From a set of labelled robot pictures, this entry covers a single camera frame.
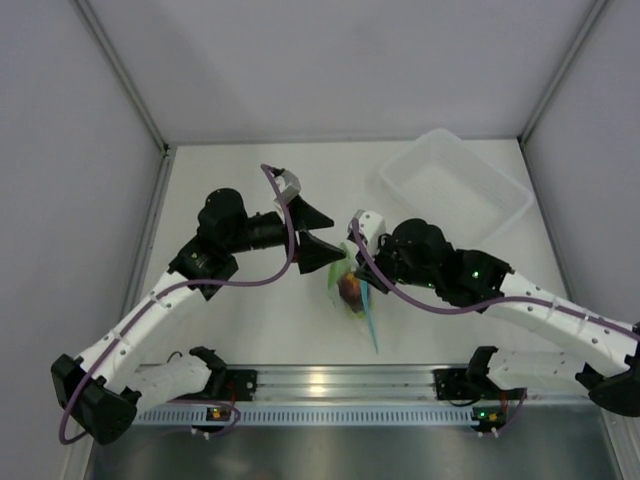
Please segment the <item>red fake apple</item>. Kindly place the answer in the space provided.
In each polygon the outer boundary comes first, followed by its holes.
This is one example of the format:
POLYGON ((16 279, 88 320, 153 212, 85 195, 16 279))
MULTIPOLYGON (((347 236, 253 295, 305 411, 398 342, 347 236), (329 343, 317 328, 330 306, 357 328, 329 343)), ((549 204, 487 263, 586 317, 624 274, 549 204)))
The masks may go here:
POLYGON ((340 298, 352 308, 362 302, 360 281, 352 272, 344 274, 337 283, 340 298))

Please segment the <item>clear zip top bag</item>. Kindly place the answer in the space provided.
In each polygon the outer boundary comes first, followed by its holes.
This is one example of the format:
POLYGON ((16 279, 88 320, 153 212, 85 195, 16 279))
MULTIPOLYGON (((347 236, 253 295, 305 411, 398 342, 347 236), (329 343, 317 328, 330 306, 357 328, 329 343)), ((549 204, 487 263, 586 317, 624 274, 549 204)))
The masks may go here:
POLYGON ((373 317, 371 286, 355 275, 358 267, 355 248, 345 241, 340 243, 339 248, 344 257, 328 267, 328 296, 336 310, 359 329, 378 355, 380 348, 373 317))

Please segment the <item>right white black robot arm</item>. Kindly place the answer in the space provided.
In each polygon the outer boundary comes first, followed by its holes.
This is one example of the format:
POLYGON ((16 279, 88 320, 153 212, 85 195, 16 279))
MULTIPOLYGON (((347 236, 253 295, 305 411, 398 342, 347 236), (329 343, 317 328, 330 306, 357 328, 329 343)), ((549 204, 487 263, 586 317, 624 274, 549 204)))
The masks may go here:
POLYGON ((348 226, 359 279, 435 315, 487 315, 558 347, 556 353, 478 347, 467 389, 480 397, 527 389, 581 395, 611 413, 639 415, 639 327, 556 296, 479 250, 454 248, 435 225, 413 218, 392 232, 359 211, 348 226))

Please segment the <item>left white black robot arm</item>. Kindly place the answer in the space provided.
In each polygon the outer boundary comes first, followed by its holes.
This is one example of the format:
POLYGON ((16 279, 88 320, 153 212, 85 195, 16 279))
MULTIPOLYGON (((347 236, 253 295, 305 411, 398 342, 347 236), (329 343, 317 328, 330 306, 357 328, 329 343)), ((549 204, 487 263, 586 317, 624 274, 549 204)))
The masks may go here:
POLYGON ((51 366, 65 420, 74 419, 98 444, 119 439, 138 414, 178 399, 226 400, 230 375, 214 350, 197 346, 178 360, 140 366, 148 350, 168 338, 193 312, 206 306, 238 271, 236 256, 282 246, 300 273, 314 272, 344 258, 317 237, 333 220, 300 195, 276 211, 247 214, 241 194, 212 192, 198 214, 195 236, 170 262, 149 294, 92 347, 78 356, 61 355, 51 366))

